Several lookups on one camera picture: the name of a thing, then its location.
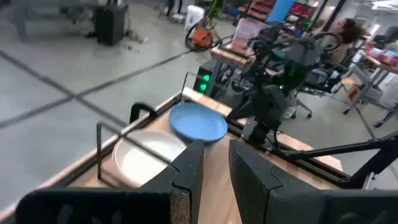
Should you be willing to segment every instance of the green light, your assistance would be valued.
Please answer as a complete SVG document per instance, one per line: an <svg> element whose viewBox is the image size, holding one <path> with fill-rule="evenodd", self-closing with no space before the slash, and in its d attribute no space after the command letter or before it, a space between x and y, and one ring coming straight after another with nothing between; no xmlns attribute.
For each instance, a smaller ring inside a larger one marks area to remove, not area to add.
<svg viewBox="0 0 398 224"><path fill-rule="evenodd" d="M210 76L209 75L204 75L203 76L203 80L208 82L210 80Z"/></svg>
<svg viewBox="0 0 398 224"><path fill-rule="evenodd" d="M206 88L207 88L207 85L206 85L206 84L201 84L201 85L199 86L199 89L200 89L201 91L205 91Z"/></svg>

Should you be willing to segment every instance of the black bracket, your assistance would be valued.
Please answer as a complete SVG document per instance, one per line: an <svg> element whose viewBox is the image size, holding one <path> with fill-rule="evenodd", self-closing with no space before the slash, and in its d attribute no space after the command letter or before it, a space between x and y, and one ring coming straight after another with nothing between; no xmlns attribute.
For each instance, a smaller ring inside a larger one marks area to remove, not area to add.
<svg viewBox="0 0 398 224"><path fill-rule="evenodd" d="M158 116L155 108L153 108L152 106L149 106L144 102L134 103L131 107L129 124L135 122L139 118L139 114L141 111L149 112L150 118L156 118Z"/></svg>

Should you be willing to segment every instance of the concrete floor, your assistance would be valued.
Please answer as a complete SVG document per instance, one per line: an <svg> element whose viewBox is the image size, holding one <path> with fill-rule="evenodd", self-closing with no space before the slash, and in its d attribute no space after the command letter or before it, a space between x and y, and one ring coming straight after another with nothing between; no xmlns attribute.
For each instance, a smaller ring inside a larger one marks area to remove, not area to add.
<svg viewBox="0 0 398 224"><path fill-rule="evenodd" d="M14 28L0 20L0 209L53 176L95 147L95 124L125 126L136 101L155 106L181 89L187 71L196 72L210 56L188 52L181 25L159 19L158 11L136 4L132 23L149 40L133 46L104 49L95 40L71 35L60 22L30 22L30 41L18 41ZM233 27L220 22L221 37ZM187 86L192 86L190 77ZM336 95L344 101L343 92ZM345 104L329 97L299 95L312 108L307 119L299 108L295 120L281 130L313 147L327 147L371 138L356 111L345 116ZM369 124L385 111L363 109ZM376 137L396 131L393 118ZM336 157L352 174L375 152ZM383 189L398 189L395 165L377 180Z"/></svg>

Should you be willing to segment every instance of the white container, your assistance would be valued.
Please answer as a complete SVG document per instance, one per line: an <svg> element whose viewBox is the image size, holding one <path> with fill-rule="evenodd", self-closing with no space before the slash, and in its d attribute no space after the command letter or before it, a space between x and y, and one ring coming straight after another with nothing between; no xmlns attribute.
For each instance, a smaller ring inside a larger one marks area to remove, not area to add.
<svg viewBox="0 0 398 224"><path fill-rule="evenodd" d="M205 16L205 10L198 6L188 6L187 18L185 19L185 30L191 29Z"/></svg>

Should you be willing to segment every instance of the blue object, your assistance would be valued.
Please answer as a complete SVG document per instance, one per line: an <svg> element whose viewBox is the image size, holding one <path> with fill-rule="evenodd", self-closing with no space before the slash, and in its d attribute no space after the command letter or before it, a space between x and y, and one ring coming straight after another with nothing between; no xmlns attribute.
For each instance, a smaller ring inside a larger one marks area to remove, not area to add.
<svg viewBox="0 0 398 224"><path fill-rule="evenodd" d="M202 139L207 144L219 141L228 131L222 115L198 103L181 103L172 108L169 125L181 137Z"/></svg>
<svg viewBox="0 0 398 224"><path fill-rule="evenodd" d="M283 22L295 0L277 0L267 22Z"/></svg>

